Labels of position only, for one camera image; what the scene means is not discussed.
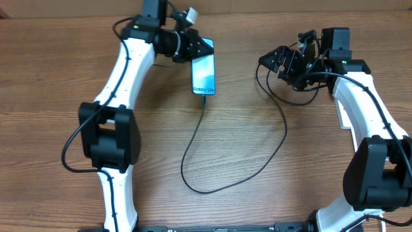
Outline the smartphone with blue screen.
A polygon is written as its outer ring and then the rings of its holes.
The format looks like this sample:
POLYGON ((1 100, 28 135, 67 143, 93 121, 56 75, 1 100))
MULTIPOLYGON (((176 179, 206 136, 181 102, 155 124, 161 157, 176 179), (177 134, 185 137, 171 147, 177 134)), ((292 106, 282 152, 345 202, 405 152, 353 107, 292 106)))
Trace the smartphone with blue screen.
POLYGON ((215 95, 214 54, 193 59, 191 62, 192 92, 196 95, 215 95))

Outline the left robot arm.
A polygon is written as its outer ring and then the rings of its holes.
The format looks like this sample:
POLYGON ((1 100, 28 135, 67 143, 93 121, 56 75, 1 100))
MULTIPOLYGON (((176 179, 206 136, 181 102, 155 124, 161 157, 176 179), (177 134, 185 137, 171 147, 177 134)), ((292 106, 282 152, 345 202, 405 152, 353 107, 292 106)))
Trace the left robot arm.
POLYGON ((214 42, 192 28, 197 17, 192 7, 179 12, 168 1, 144 1, 142 13, 124 19, 126 26, 115 33, 120 51, 104 89, 92 103, 80 105, 84 154, 104 192, 106 219, 101 231, 138 229, 132 173, 142 139, 133 110, 156 56, 191 64, 193 94, 216 93, 214 42))

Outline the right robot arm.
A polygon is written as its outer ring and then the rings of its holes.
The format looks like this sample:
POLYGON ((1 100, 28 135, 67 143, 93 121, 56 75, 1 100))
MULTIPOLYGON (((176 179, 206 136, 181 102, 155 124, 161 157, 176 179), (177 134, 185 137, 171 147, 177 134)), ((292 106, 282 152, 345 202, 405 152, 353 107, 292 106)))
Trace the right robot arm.
POLYGON ((352 57, 350 30, 300 33, 295 44, 277 47, 258 64, 297 92, 327 88, 355 150, 337 199, 304 222, 277 222, 274 230, 362 231, 371 219, 390 225, 386 212, 411 205, 411 137, 385 107, 366 62, 352 57))

